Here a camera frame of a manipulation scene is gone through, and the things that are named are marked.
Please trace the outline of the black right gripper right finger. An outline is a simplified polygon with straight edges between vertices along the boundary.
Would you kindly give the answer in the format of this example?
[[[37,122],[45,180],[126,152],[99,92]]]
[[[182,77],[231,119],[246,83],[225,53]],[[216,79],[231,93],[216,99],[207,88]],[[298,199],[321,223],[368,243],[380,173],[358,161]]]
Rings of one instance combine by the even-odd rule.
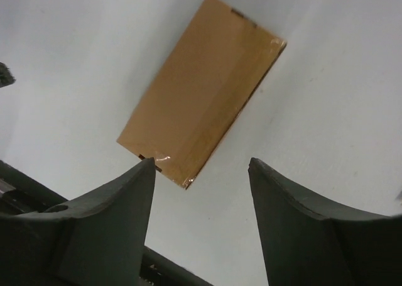
[[[401,216],[335,202],[257,158],[248,174],[270,285],[401,284]]]

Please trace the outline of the brown cardboard express box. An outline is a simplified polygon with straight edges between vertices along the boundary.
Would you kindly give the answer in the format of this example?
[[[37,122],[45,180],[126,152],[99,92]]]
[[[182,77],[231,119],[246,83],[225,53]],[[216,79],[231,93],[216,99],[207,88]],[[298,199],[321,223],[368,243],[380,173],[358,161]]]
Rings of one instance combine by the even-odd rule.
[[[187,188],[285,49],[221,0],[203,0],[118,143]]]

